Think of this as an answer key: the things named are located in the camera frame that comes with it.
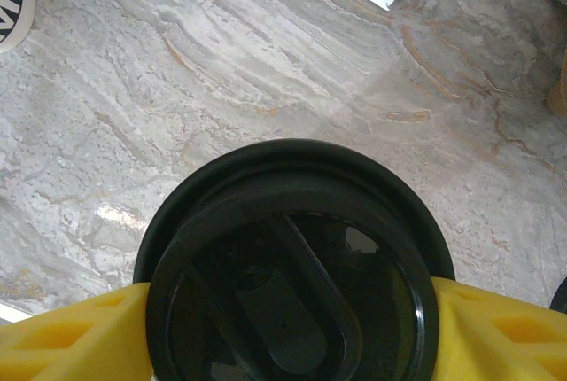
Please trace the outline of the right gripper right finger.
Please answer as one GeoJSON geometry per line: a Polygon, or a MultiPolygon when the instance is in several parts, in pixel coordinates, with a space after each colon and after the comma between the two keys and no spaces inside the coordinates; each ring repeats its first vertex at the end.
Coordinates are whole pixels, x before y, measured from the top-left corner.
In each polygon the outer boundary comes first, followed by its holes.
{"type": "Polygon", "coordinates": [[[566,315],[432,279],[439,305],[434,380],[565,380],[566,315]]]}

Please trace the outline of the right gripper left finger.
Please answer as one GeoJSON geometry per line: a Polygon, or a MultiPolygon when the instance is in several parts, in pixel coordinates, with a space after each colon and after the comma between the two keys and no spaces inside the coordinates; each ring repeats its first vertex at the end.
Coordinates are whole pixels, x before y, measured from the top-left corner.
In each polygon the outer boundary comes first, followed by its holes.
{"type": "Polygon", "coordinates": [[[149,285],[119,290],[1,327],[3,380],[150,380],[149,285]]]}

